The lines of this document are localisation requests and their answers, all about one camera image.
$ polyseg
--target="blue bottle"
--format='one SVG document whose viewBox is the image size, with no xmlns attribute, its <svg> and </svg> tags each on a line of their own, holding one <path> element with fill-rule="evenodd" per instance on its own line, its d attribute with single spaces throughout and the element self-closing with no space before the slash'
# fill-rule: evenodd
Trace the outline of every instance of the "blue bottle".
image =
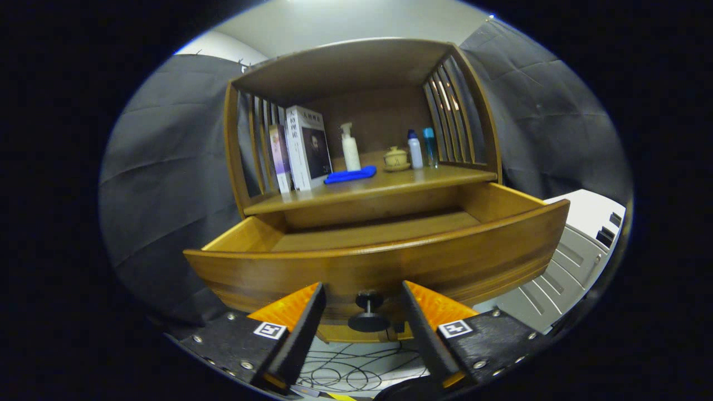
<svg viewBox="0 0 713 401">
<path fill-rule="evenodd" d="M 433 128 L 424 128 L 424 142 L 426 142 L 426 156 L 429 166 L 438 168 L 438 151 L 436 150 L 436 137 Z"/>
</svg>

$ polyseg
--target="plastic bottle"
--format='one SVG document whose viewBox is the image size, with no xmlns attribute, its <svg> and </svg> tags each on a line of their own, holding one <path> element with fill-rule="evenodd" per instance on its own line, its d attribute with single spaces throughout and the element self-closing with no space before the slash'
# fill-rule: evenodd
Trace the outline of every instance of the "plastic bottle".
<svg viewBox="0 0 713 401">
<path fill-rule="evenodd" d="M 409 149 L 411 149 L 411 167 L 415 169 L 424 167 L 424 157 L 421 155 L 421 143 L 416 132 L 409 130 Z"/>
<path fill-rule="evenodd" d="M 424 128 L 424 142 L 426 143 L 426 156 L 429 158 L 429 166 L 438 167 L 438 151 L 436 150 L 436 137 L 433 128 Z"/>
<path fill-rule="evenodd" d="M 361 170 L 359 152 L 357 150 L 357 140 L 352 138 L 352 123 L 343 123 L 341 127 L 342 150 L 344 151 L 344 161 L 347 164 L 347 171 Z"/>
</svg>

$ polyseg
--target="white bottle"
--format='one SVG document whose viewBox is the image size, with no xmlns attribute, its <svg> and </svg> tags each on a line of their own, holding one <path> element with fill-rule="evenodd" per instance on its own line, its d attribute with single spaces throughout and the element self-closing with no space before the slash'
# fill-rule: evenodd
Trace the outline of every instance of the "white bottle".
<svg viewBox="0 0 713 401">
<path fill-rule="evenodd" d="M 347 164 L 347 171 L 361 170 L 357 140 L 352 138 L 352 123 L 342 124 L 342 149 L 344 150 L 344 161 Z"/>
<path fill-rule="evenodd" d="M 421 155 L 421 143 L 416 132 L 409 130 L 409 149 L 411 149 L 411 167 L 415 170 L 424 167 L 424 157 Z"/>
</svg>

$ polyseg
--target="bottle cap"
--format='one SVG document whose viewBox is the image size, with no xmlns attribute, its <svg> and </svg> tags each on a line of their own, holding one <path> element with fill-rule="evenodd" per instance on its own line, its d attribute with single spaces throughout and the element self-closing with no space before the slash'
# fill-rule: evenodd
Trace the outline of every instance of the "bottle cap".
<svg viewBox="0 0 713 401">
<path fill-rule="evenodd" d="M 351 138 L 352 137 L 352 122 L 343 123 L 341 125 L 341 127 L 342 127 L 342 138 Z"/>
</svg>

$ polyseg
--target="ceramic cup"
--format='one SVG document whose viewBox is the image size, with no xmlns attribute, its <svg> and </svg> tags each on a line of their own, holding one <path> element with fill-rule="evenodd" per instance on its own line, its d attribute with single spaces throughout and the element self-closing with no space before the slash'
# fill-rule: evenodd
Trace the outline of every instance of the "ceramic cup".
<svg viewBox="0 0 713 401">
<path fill-rule="evenodd" d="M 402 151 L 398 146 L 392 146 L 391 150 L 384 155 L 386 167 L 398 167 L 406 164 L 406 151 Z"/>
</svg>

